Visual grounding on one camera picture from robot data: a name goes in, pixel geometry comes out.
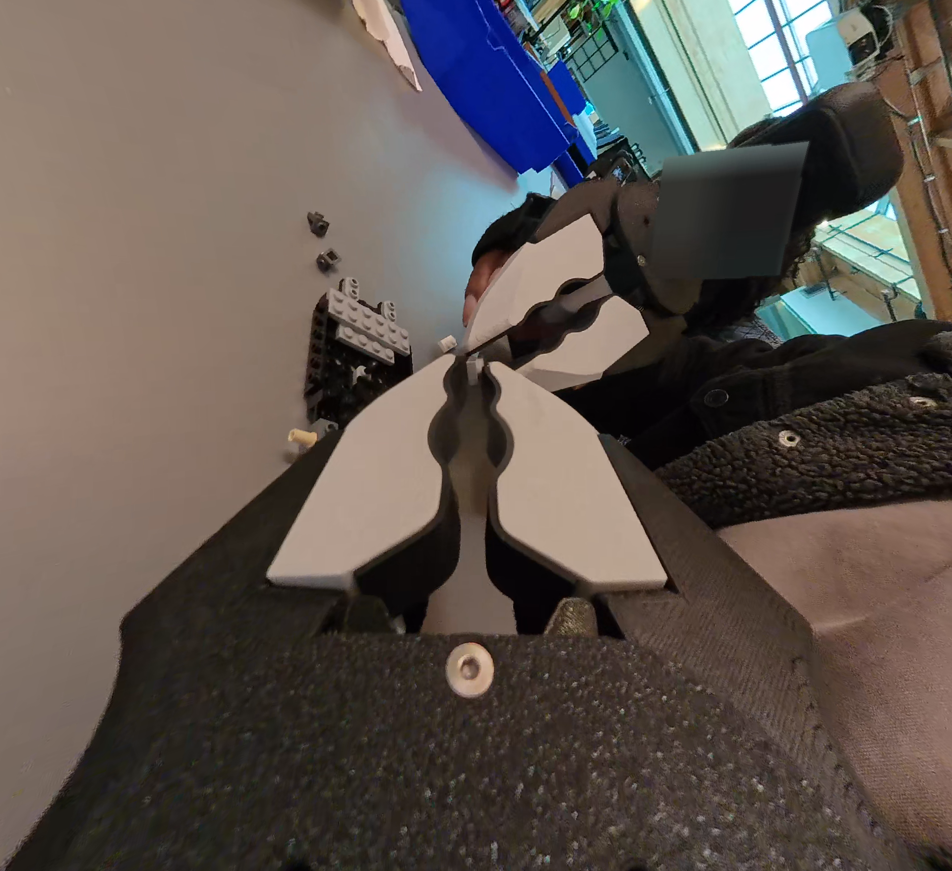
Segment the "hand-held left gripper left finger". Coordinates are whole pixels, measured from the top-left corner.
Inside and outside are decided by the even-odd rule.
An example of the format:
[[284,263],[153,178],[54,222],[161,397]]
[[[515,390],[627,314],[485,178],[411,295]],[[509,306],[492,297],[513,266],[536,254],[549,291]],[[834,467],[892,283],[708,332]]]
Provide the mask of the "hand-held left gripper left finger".
[[351,421],[267,571],[279,587],[379,599],[424,615],[452,576],[461,523],[450,463],[460,446],[465,364],[444,355]]

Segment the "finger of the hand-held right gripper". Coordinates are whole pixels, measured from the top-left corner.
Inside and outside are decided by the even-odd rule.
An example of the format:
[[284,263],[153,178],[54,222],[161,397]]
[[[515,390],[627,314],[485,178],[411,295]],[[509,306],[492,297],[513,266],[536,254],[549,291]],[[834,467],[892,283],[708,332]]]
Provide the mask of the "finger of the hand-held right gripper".
[[604,270],[602,235],[589,214],[566,223],[538,243],[515,251],[475,306],[461,342],[476,352],[551,304],[572,283],[587,285]]
[[600,379],[649,336],[642,312],[617,296],[596,301],[578,315],[585,318],[554,347],[514,365],[513,370],[552,393],[575,389]]

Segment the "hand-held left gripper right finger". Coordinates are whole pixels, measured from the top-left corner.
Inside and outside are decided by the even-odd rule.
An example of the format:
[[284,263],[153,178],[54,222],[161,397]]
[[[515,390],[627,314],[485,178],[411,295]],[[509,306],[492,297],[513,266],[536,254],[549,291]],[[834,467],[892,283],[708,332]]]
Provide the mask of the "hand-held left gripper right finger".
[[597,430],[500,363],[483,369],[483,403],[486,569],[515,614],[663,589],[668,574]]

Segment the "toy brick car chassis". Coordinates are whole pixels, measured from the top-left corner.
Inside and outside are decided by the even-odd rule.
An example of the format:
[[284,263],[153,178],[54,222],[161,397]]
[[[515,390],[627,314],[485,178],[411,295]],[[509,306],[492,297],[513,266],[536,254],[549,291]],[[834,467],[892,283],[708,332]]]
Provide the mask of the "toy brick car chassis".
[[370,306],[356,279],[341,279],[313,310],[303,375],[308,427],[293,429],[289,445],[314,447],[412,372],[410,335],[398,326],[394,303]]

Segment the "person's right forearm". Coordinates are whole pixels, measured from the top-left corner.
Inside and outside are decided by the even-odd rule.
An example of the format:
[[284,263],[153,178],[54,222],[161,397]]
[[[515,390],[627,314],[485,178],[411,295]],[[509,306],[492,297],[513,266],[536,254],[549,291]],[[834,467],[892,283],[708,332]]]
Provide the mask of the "person's right forearm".
[[511,254],[517,251],[530,240],[556,202],[556,198],[530,192],[519,206],[492,222],[485,230],[472,251],[472,265],[475,267],[488,253]]

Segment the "person's right hand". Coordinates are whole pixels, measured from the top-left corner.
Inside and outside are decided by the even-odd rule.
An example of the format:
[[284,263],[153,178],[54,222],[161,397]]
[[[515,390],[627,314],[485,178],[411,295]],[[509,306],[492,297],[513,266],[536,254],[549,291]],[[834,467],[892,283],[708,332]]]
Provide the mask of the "person's right hand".
[[464,293],[462,323],[465,328],[470,327],[472,317],[482,300],[482,296],[487,292],[513,254],[513,250],[499,248],[483,249],[475,252],[470,279]]

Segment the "blue plastic bin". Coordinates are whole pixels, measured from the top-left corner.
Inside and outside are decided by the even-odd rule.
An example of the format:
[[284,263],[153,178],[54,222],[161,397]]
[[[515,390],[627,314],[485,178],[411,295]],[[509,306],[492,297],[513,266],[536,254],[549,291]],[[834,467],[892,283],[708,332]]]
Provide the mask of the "blue plastic bin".
[[541,65],[494,0],[400,0],[422,65],[458,117],[517,174],[568,147]]
[[598,144],[588,111],[589,102],[565,62],[557,60],[545,75],[546,85],[563,118],[570,124],[565,131],[568,147],[555,160],[566,187],[574,187],[590,173],[598,155]]

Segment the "green potted plant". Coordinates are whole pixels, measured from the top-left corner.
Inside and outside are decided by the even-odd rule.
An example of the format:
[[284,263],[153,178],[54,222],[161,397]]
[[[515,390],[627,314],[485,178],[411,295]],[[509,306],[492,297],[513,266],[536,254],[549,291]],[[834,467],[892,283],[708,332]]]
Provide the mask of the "green potted plant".
[[573,40],[579,35],[589,37],[603,30],[614,9],[622,0],[571,0],[564,12],[565,24]]

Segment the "white paper towel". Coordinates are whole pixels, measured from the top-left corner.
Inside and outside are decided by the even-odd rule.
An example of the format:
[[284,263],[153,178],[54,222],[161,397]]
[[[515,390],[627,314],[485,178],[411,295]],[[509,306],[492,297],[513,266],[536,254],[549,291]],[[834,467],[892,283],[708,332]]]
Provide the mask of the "white paper towel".
[[386,0],[351,0],[354,10],[367,33],[380,44],[396,70],[417,93],[422,86],[411,62],[411,56],[403,40]]

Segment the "person's beige sweatshirt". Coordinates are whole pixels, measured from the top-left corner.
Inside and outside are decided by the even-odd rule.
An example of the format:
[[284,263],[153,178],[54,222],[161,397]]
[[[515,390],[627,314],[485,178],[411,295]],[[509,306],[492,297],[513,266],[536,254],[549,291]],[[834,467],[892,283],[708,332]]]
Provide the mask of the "person's beige sweatshirt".
[[950,853],[950,498],[720,530],[806,621],[829,735],[890,830]]

